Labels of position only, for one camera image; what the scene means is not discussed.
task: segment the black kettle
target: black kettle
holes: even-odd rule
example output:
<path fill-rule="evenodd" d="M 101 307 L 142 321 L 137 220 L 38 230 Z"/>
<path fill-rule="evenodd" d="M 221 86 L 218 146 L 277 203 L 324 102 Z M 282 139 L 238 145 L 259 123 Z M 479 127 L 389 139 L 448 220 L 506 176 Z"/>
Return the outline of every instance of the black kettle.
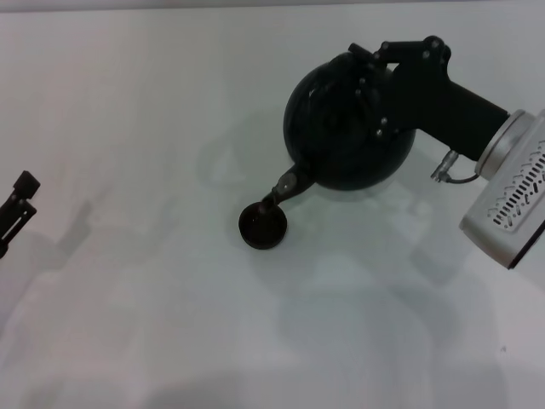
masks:
<path fill-rule="evenodd" d="M 287 221 L 278 205 L 312 184 L 364 189 L 388 178 L 404 162 L 415 131 L 386 136 L 370 126 L 373 113 L 362 89 L 364 74 L 373 68 L 346 52 L 295 87 L 284 113 L 284 141 L 295 164 L 261 202 L 240 215 L 238 226 L 248 245 L 265 250 L 280 243 Z"/>

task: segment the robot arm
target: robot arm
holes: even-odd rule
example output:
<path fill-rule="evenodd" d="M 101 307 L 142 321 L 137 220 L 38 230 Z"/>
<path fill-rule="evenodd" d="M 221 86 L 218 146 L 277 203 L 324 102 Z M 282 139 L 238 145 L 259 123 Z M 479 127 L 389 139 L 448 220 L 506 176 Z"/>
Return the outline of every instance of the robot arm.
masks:
<path fill-rule="evenodd" d="M 260 249 L 277 245 L 287 228 L 278 204 L 314 182 L 353 190 L 390 176 L 419 129 L 450 148 L 434 180 L 489 181 L 460 227 L 486 254 L 514 268 L 545 230 L 545 112 L 509 115 L 454 84 L 450 54 L 438 37 L 383 43 L 375 53 L 352 44 L 309 73 L 284 116 L 295 165 L 243 211 L 244 240 Z M 460 154 L 477 162 L 476 175 L 454 181 L 448 171 Z"/>
<path fill-rule="evenodd" d="M 507 111 L 449 79 L 450 49 L 438 37 L 383 43 L 374 54 L 352 44 L 366 67 L 362 96 L 372 104 L 372 127 L 388 138 L 399 130 L 423 130 L 453 151 L 479 160 Z M 397 64 L 390 72 L 388 64 Z"/>

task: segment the white table surface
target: white table surface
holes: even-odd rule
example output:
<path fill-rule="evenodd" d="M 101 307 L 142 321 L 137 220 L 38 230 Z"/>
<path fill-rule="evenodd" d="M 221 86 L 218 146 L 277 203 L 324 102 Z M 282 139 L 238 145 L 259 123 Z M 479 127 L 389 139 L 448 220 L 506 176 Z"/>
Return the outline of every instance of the white table surface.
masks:
<path fill-rule="evenodd" d="M 453 80 L 538 113 L 544 15 L 0 15 L 0 187 L 23 169 L 43 184 L 0 262 L 0 407 L 541 407 L 545 242 L 516 271 L 473 247 L 457 225 L 485 182 L 433 184 L 446 148 L 430 137 L 379 192 L 287 203 L 273 251 L 247 247 L 237 221 L 288 169 L 284 106 L 315 66 L 351 42 L 436 34 Z"/>

